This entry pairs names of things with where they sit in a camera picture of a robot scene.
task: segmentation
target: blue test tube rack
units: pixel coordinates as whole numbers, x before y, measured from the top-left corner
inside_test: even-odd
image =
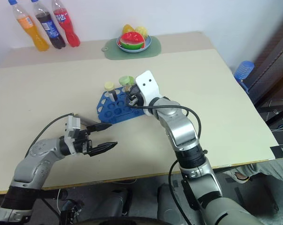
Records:
[[[117,94],[117,100],[111,101],[108,93],[105,91],[96,107],[99,120],[102,123],[119,123],[125,120],[135,118],[145,114],[143,109],[134,109],[126,104],[126,93],[123,88],[115,89]]]

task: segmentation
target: orange soda bottle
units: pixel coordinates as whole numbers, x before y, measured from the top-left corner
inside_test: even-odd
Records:
[[[19,24],[22,26],[24,31],[30,35],[34,45],[39,51],[46,51],[49,48],[48,43],[39,34],[36,25],[30,18],[29,14],[22,9],[16,0],[8,0],[13,8],[13,13]]]

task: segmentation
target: bottle label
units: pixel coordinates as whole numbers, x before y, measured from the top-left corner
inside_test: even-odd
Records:
[[[56,16],[57,21],[59,22],[59,24],[69,23],[70,22],[70,17],[69,17],[67,12],[55,13],[55,16]]]
[[[41,25],[43,26],[47,35],[50,38],[56,38],[59,35],[59,32],[52,20],[47,21],[47,22],[42,22]]]
[[[21,18],[17,20],[20,25],[24,28],[24,29],[28,29],[31,28],[32,26],[34,26],[33,21],[31,20],[30,17],[25,17],[25,18]]]

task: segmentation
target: green placemat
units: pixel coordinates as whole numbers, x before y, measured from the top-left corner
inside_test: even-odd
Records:
[[[151,45],[143,52],[138,52],[138,53],[124,52],[117,46],[116,38],[108,41],[105,44],[105,47],[102,48],[102,51],[104,52],[105,57],[110,60],[129,60],[129,59],[154,57],[161,53],[161,44],[156,37],[151,36],[151,38],[152,38]]]

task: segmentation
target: beige table surface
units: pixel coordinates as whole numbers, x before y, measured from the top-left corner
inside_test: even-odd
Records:
[[[119,77],[135,77],[146,70],[153,73],[162,95],[200,116],[200,143],[214,168],[274,159],[270,147],[278,143],[218,52],[211,46],[189,50],[134,60],[65,58],[17,67],[6,62],[0,68],[0,193],[8,189],[15,167],[47,123],[69,112],[98,121],[96,105],[103,84],[117,85]],[[195,118],[189,118],[197,129]],[[55,123],[41,138],[63,135],[64,123]],[[90,138],[95,145],[118,145],[94,157],[58,161],[44,187],[167,173],[176,159],[154,117],[127,120]]]

